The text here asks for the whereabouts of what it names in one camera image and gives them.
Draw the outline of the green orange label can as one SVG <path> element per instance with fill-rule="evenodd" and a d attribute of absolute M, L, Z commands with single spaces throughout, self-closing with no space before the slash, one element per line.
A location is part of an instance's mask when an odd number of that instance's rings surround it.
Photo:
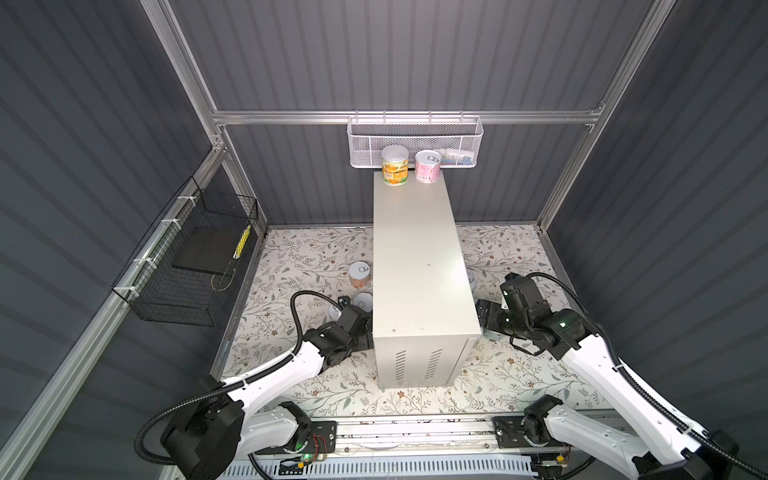
<path fill-rule="evenodd" d="M 400 186 L 407 182 L 409 151 L 402 145 L 389 145 L 381 152 L 382 179 L 386 185 Z"/>

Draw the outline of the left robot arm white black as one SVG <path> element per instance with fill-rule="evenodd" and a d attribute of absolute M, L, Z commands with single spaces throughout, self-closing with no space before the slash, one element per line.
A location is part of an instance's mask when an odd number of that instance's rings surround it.
<path fill-rule="evenodd" d="M 263 450 L 299 459 L 313 442 L 312 422 L 294 402 L 265 407 L 294 386 L 373 346 L 373 317 L 330 299 L 340 314 L 317 328 L 296 329 L 293 348 L 244 374 L 206 380 L 206 392 L 151 417 L 133 442 L 137 456 L 176 467 L 187 479 L 216 479 L 230 464 Z"/>

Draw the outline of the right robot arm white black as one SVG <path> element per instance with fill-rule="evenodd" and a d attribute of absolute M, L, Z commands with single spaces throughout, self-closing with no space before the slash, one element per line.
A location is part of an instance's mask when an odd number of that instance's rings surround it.
<path fill-rule="evenodd" d="M 727 433 L 708 431 L 676 409 L 617 355 L 604 327 L 578 310 L 553 311 L 537 286 L 541 273 L 511 272 L 500 286 L 499 303 L 475 304 L 480 326 L 521 340 L 564 363 L 603 396 L 628 423 L 625 433 L 577 412 L 545 394 L 520 419 L 493 420 L 497 442 L 508 448 L 526 442 L 534 448 L 553 443 L 588 454 L 587 465 L 600 461 L 628 479 L 726 479 L 733 469 L 764 479 L 765 471 L 741 460 L 738 444 Z"/>

